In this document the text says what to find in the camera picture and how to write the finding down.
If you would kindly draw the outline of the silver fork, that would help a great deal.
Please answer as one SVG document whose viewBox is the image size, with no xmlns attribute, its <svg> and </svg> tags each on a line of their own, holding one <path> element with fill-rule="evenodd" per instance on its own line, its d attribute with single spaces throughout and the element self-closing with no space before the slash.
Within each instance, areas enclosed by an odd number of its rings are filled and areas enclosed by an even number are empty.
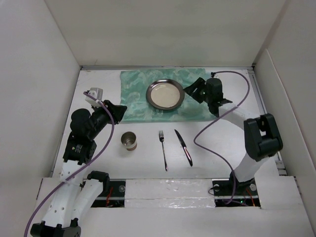
<svg viewBox="0 0 316 237">
<path fill-rule="evenodd" d="M 166 160 L 166 156 L 165 156 L 164 134 L 163 134 L 163 131 L 160 130 L 160 131 L 158 132 L 158 135 L 159 135 L 159 140 L 160 140 L 161 145 L 162 145 L 162 152 L 163 152 L 163 159 L 164 159 L 165 171 L 167 172 L 167 171 L 168 171 L 168 165 L 167 165 L 167 160 Z"/>
</svg>

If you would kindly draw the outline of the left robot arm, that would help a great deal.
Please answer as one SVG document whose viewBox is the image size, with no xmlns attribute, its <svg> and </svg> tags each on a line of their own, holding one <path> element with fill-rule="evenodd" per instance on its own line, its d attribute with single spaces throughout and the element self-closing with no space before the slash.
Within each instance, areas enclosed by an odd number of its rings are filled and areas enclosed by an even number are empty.
<svg viewBox="0 0 316 237">
<path fill-rule="evenodd" d="M 24 231 L 33 237 L 79 237 L 81 224 L 98 196 L 110 193 L 109 174 L 86 169 L 103 152 L 96 155 L 94 139 L 107 125 L 118 124 L 127 106 L 114 105 L 109 100 L 93 100 L 93 112 L 77 109 L 71 115 L 71 133 L 63 155 L 60 181 L 37 206 Z M 44 203 L 51 198 L 49 208 L 39 223 L 33 218 Z"/>
</svg>

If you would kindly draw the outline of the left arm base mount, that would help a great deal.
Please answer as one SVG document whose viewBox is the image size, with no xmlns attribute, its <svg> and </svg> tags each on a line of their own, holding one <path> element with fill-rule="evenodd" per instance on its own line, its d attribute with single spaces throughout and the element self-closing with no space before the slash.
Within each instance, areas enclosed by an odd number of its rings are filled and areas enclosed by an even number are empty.
<svg viewBox="0 0 316 237">
<path fill-rule="evenodd" d="M 121 208 L 125 205 L 126 180 L 110 180 L 109 191 L 99 195 L 93 202 L 93 208 Z"/>
</svg>

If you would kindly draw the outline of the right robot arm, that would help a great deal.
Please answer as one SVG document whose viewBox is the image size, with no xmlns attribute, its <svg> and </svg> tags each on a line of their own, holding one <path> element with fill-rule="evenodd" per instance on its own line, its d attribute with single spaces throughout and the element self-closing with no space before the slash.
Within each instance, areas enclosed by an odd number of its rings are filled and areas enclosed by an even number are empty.
<svg viewBox="0 0 316 237">
<path fill-rule="evenodd" d="M 205 102 L 211 114 L 224 119 L 244 131 L 245 156 L 231 172 L 228 188 L 238 195 L 254 179 L 260 167 L 283 148 L 283 141 L 272 114 L 256 115 L 224 98 L 222 82 L 218 78 L 198 78 L 184 89 L 198 103 Z"/>
</svg>

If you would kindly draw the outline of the metal cup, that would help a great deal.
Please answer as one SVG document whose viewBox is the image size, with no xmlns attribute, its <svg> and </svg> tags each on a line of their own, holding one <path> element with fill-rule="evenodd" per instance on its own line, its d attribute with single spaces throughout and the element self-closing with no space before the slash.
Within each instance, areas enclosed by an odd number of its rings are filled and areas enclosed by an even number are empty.
<svg viewBox="0 0 316 237">
<path fill-rule="evenodd" d="M 137 138 L 136 135 L 131 132 L 125 132 L 122 136 L 121 136 L 121 143 L 123 144 L 123 146 L 128 150 L 128 151 L 133 151 L 137 148 Z"/>
</svg>

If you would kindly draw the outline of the metal plate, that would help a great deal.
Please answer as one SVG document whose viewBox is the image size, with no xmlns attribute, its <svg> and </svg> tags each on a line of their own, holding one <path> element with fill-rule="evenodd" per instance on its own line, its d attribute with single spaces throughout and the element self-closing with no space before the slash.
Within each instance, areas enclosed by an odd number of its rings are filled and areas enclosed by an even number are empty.
<svg viewBox="0 0 316 237">
<path fill-rule="evenodd" d="M 172 79 L 156 80 L 146 91 L 147 102 L 160 110 L 174 110 L 182 104 L 184 98 L 182 85 Z"/>
</svg>

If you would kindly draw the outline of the green patterned cloth placemat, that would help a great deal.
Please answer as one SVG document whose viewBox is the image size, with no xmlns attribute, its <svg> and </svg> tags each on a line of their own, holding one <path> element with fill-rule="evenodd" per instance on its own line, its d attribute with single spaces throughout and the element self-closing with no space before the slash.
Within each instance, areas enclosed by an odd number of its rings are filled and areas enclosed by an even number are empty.
<svg viewBox="0 0 316 237">
<path fill-rule="evenodd" d="M 181 105 L 171 111 L 154 108 L 146 99 L 150 84 L 160 79 L 172 79 L 183 88 L 191 85 L 198 78 L 207 80 L 210 73 L 204 68 L 192 69 L 146 69 L 122 71 L 120 73 L 120 104 L 127 106 L 123 122 L 183 122 L 208 121 L 215 118 L 208 111 L 205 103 L 198 103 L 186 95 Z"/>
</svg>

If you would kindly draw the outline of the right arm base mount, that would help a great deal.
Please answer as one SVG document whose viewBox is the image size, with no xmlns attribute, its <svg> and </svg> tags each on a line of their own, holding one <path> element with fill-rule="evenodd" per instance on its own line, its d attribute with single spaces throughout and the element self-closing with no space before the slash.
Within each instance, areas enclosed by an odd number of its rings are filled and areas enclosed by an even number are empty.
<svg viewBox="0 0 316 237">
<path fill-rule="evenodd" d="M 260 207 L 255 180 L 236 183 L 230 179 L 212 179 L 208 193 L 214 197 L 215 207 Z"/>
</svg>

